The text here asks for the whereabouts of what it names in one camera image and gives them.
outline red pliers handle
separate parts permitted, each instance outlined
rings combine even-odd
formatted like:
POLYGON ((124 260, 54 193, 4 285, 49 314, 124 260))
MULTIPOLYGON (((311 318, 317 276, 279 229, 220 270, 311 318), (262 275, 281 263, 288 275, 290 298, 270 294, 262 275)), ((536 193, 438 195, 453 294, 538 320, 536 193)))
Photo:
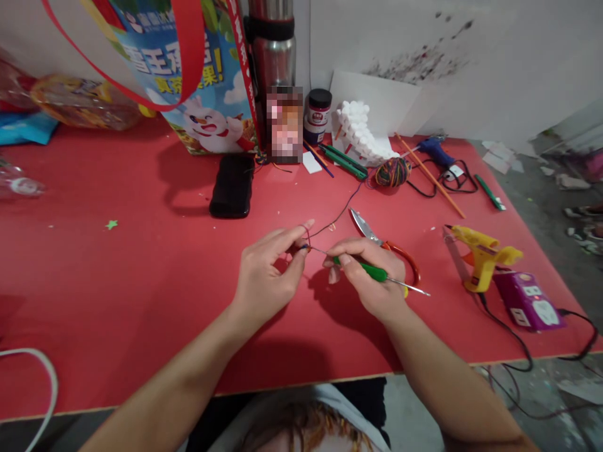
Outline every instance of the red pliers handle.
POLYGON ((395 251, 400 256, 402 256, 404 259, 406 259, 406 261, 410 265, 410 268, 413 271, 413 282, 411 283, 411 285, 414 286, 414 287, 418 287, 419 283, 421 282, 421 273, 419 271, 419 267, 416 265, 416 262, 412 258, 412 256, 410 256, 409 253, 407 253, 406 251, 404 251, 399 246, 397 246, 397 245, 395 245, 395 244, 393 244, 392 242, 389 242, 389 241, 383 242, 383 245, 381 245, 381 248, 386 249, 388 251, 395 251))

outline concrete floor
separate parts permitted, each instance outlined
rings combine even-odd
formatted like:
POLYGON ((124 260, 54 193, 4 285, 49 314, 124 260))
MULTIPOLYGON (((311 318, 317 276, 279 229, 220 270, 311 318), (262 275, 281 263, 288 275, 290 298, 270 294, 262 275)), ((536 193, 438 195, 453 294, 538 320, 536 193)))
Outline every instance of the concrete floor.
MULTIPOLYGON (((480 143, 473 144, 478 152, 485 153, 480 143)), ((540 171, 541 163, 527 157, 520 158, 525 173, 510 171, 507 175, 497 174, 497 178, 567 286, 601 330, 603 258, 588 256, 565 235, 565 228, 572 222, 562 215, 561 210, 563 207, 599 202, 603 196, 595 190, 560 191, 554 179, 540 171)), ((585 363, 603 374, 603 357, 588 357, 585 363)), ((476 372, 485 376, 482 369, 476 369, 476 372)), ((493 367, 492 374, 514 397, 517 396, 513 381, 504 368, 493 367)), ((584 403, 581 399, 560 392, 557 382, 589 380, 603 383, 603 379, 581 364, 561 360, 541 360, 536 362, 530 374, 514 372, 513 375, 521 393, 521 407, 536 416, 584 403)), ((501 397, 509 407, 512 406, 506 396, 501 397)), ((388 377, 385 401, 388 413, 386 430, 393 451, 443 450, 435 421, 410 389, 406 377, 388 377)), ((110 413, 101 411, 78 416, 57 416, 35 450, 77 451, 110 413)), ((546 421, 530 419, 517 409, 513 409, 512 413, 542 450, 603 450, 603 409, 582 409, 546 421)), ((0 424, 0 448, 5 452, 25 450, 38 425, 39 421, 0 424)))

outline shoe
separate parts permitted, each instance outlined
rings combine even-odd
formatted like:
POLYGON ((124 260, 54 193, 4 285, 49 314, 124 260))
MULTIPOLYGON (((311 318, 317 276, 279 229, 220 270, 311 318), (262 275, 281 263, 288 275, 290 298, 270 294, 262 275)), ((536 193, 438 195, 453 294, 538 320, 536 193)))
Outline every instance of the shoe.
POLYGON ((601 217, 602 213, 593 213, 590 211, 589 206, 582 207, 567 207, 563 209, 563 213, 568 218, 593 218, 593 217, 601 217))
POLYGON ((594 226, 586 226, 584 228, 568 228, 566 233, 587 251, 597 256, 603 256, 603 237, 594 235, 594 230, 594 226))

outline yellow glue gun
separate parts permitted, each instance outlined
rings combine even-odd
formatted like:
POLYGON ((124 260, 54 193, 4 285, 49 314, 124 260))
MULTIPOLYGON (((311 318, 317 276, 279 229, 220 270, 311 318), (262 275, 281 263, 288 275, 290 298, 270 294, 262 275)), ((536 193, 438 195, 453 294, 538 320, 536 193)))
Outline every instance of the yellow glue gun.
POLYGON ((464 281, 465 288, 470 292, 488 290, 497 264, 510 266, 523 258, 523 253, 511 246, 499 250, 499 241, 486 234, 463 226, 445 226, 471 250, 469 254, 463 256, 463 261, 473 266, 471 279, 464 281))

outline white foam sculpture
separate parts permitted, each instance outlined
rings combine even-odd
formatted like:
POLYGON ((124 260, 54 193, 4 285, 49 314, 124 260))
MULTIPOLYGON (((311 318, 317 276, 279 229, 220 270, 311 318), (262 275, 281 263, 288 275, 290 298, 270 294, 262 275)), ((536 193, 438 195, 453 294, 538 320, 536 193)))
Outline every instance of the white foam sculpture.
POLYGON ((341 133, 346 133, 346 138, 352 143, 356 152, 371 164, 381 164, 387 160, 399 157, 389 148, 381 146, 367 127, 368 113, 371 109, 364 102, 343 101, 341 110, 337 110, 341 133))

